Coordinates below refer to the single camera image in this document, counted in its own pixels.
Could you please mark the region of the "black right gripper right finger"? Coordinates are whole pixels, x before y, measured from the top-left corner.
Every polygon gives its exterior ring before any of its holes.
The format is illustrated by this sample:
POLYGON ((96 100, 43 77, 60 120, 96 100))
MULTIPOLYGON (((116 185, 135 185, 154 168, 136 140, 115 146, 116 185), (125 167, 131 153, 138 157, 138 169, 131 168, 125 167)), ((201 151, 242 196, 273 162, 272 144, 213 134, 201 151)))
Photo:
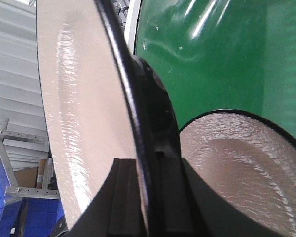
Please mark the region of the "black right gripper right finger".
POLYGON ((246 216, 214 192, 185 159, 159 158, 161 237, 245 237, 246 216))

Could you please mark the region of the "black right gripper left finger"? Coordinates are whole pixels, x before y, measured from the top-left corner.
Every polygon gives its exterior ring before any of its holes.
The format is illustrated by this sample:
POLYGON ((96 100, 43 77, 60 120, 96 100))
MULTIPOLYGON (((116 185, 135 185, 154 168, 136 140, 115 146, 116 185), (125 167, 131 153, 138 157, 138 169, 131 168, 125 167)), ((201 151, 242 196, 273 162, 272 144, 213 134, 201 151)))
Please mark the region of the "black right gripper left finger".
POLYGON ((114 159, 99 192, 67 236, 141 236, 141 203, 134 159, 114 159))

